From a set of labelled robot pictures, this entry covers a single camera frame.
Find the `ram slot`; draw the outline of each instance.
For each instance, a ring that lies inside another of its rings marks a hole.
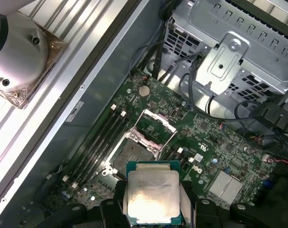
[[[90,165],[91,165],[91,161],[93,159],[93,157],[95,157],[96,153],[98,152],[99,148],[101,147],[101,145],[107,141],[107,138],[109,138],[109,136],[111,135],[111,133],[114,131],[114,129],[116,128],[116,126],[119,124],[120,122],[120,115],[118,113],[115,114],[115,119],[114,121],[111,122],[110,127],[107,127],[106,130],[106,134],[103,134],[99,137],[98,142],[95,144],[95,146],[92,148],[92,152],[90,153],[90,156],[88,157],[86,163],[84,164],[84,168],[81,170],[81,172],[79,172],[79,174],[76,176],[76,181],[78,182],[79,180],[83,179],[83,177],[86,175],[86,173],[88,172],[88,170],[90,169]]]
[[[105,157],[108,155],[109,150],[112,149],[112,147],[115,145],[117,138],[121,135],[120,133],[124,132],[124,128],[126,127],[127,123],[128,123],[128,121],[126,121],[126,119],[124,119],[120,123],[120,126],[113,133],[113,136],[109,139],[109,141],[108,141],[109,143],[108,143],[108,145],[106,145],[106,148],[104,150],[103,150],[103,148],[101,148],[101,150],[100,150],[101,153],[98,153],[98,154],[100,154],[100,156],[95,159],[95,160],[97,160],[96,163],[93,164],[92,169],[90,170],[90,172],[86,176],[86,178],[82,181],[81,185],[87,183],[88,181],[90,181],[93,178],[97,168],[102,163],[102,161],[105,159]]]
[[[93,137],[91,142],[88,143],[88,145],[85,148],[85,152],[78,158],[78,160],[75,162],[75,168],[70,176],[72,179],[74,179],[77,175],[79,175],[79,172],[81,172],[82,168],[84,167],[84,164],[88,161],[89,157],[92,155],[94,146],[98,143],[98,140],[103,138],[103,135],[106,134],[107,128],[113,123],[115,120],[115,116],[117,114],[115,112],[109,113],[108,117],[106,118],[106,122],[97,130],[98,134],[96,137]]]

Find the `chip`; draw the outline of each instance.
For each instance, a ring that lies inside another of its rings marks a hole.
[[[232,151],[232,150],[233,150],[233,148],[234,148],[234,147],[233,147],[233,145],[232,145],[232,144],[230,144],[230,143],[229,143],[229,144],[227,144],[227,145],[226,145],[226,147],[225,147],[225,149],[226,149],[227,151]]]
[[[203,130],[206,130],[208,128],[208,126],[209,126],[209,124],[207,122],[204,122],[204,121],[200,124],[200,128],[202,128]]]

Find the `label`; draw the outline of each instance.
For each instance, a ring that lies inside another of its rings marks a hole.
[[[81,110],[81,107],[83,106],[84,102],[79,101],[77,105],[74,107],[74,109],[71,111],[70,115],[66,119],[66,122],[72,122],[79,110]]]

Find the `green circuit board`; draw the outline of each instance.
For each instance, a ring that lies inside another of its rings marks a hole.
[[[184,162],[181,165],[181,180],[192,181],[193,189],[200,198],[209,198],[224,208],[229,207],[227,202],[210,191],[213,183],[217,182],[219,173],[224,172],[240,186],[234,202],[251,203],[262,181],[272,171],[273,164],[263,162],[263,154],[249,149],[245,143],[234,142],[242,142],[242,136],[226,129],[233,141],[226,138],[219,130],[220,123],[198,117],[178,94],[157,80],[146,77],[147,75],[137,71],[133,79],[128,78],[125,81],[63,171],[63,176],[71,177],[75,174],[75,169],[82,170],[78,172],[83,172],[81,177],[87,175],[88,181],[73,188],[73,182],[81,178],[60,180],[45,200],[47,208],[55,209],[56,205],[69,202],[83,203],[90,208],[98,205],[100,200],[113,196],[118,177],[102,175],[103,164],[122,135],[134,127],[144,109],[164,117],[177,129],[175,136],[163,149],[161,160],[182,148]],[[102,138],[101,128],[110,118],[113,105],[119,113],[126,112],[126,121],[122,125],[114,122],[113,130],[110,130],[112,133],[108,132],[108,135],[103,136],[111,142],[105,142],[100,147],[95,146],[95,151],[91,144],[93,139]],[[160,145],[164,145],[172,135],[161,122],[147,115],[142,116],[136,128],[146,139]],[[96,154],[97,160],[100,159],[94,173],[90,171],[92,166],[87,170],[85,168],[86,161],[95,159],[87,155],[88,150]]]

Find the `motherboard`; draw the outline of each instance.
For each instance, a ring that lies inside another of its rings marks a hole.
[[[128,161],[180,161],[180,181],[223,208],[252,203],[274,165],[222,123],[198,117],[186,101],[140,70],[134,72],[64,167],[44,200],[47,210],[78,202],[92,208],[114,195]]]

